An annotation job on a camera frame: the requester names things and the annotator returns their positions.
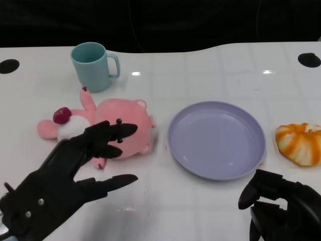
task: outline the robotic hand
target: robotic hand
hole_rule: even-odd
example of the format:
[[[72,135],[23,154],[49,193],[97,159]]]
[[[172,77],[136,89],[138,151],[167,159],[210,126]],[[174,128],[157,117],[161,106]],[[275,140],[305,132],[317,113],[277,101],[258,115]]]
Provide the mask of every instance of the robotic hand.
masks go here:
[[[16,190],[6,183],[8,193],[0,199],[0,211],[9,231],[0,235],[0,240],[15,236],[19,241],[42,241],[86,202],[136,181],[138,178],[130,174],[103,182],[94,178],[73,180],[79,168],[93,157],[119,157],[122,150],[108,142],[121,142],[136,130],[136,125],[120,120],[113,126],[108,121],[91,126],[84,134],[61,141]]]
[[[257,170],[243,190],[239,209],[251,207],[250,241],[317,241],[321,240],[321,196],[299,182],[289,182],[283,176]],[[279,205],[259,202],[283,198],[287,210]]]

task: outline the white tabletop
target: white tabletop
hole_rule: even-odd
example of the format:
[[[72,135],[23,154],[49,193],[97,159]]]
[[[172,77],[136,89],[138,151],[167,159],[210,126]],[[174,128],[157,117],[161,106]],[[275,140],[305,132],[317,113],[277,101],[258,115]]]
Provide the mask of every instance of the white tabletop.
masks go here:
[[[0,74],[0,181],[17,187],[55,146],[42,140],[37,123],[67,106],[82,108],[81,85],[69,53],[72,47],[4,48],[0,62],[17,59],[17,71]],[[115,53],[120,78],[93,94],[96,103],[112,97],[144,99],[157,129],[154,152],[109,161],[101,172],[90,163],[76,179],[104,180],[118,174],[139,177],[106,199],[84,205],[46,240],[70,241],[248,241],[250,210],[238,210],[239,196],[253,174],[230,182],[205,180],[171,156],[166,133],[185,106],[221,100],[249,111],[262,125],[267,157],[262,169],[310,185],[321,193],[321,168],[300,168],[274,143],[279,125],[321,124],[321,67],[302,66],[297,57],[321,43],[223,45],[190,53]],[[109,62],[115,72],[113,60]],[[0,193],[5,188],[0,186]],[[285,208],[285,202],[276,201]]]

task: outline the teal mug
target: teal mug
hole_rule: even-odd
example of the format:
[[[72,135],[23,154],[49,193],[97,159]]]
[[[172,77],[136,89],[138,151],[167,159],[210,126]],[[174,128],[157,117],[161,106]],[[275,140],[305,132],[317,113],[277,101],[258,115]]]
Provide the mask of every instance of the teal mug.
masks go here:
[[[70,53],[78,79],[90,92],[100,92],[111,85],[111,78],[118,78],[120,66],[118,57],[107,54],[104,46],[94,42],[77,45]],[[116,62],[117,74],[110,74],[107,57]]]

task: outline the orange pumpkin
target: orange pumpkin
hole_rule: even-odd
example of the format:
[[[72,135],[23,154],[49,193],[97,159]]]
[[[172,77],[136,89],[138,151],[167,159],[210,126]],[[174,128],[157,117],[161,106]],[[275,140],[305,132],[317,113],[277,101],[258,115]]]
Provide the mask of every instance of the orange pumpkin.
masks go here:
[[[275,140],[280,152],[298,165],[321,163],[321,126],[308,123],[280,126]]]

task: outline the pink stuffed toy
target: pink stuffed toy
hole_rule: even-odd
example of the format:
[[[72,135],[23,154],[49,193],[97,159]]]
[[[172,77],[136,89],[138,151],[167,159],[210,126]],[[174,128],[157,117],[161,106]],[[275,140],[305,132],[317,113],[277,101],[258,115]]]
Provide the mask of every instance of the pink stuffed toy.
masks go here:
[[[126,158],[136,153],[148,153],[152,150],[150,144],[151,129],[156,125],[152,116],[148,116],[145,101],[126,99],[107,99],[97,107],[87,88],[80,92],[82,109],[64,107],[54,113],[52,120],[42,120],[38,126],[38,134],[44,139],[69,139],[80,135],[85,128],[102,121],[109,121],[111,125],[116,124],[117,119],[122,123],[136,124],[138,126],[134,135],[124,138],[122,143],[110,142],[110,145],[120,148],[123,153],[120,158]],[[104,169],[106,160],[104,158],[93,158],[93,164]]]

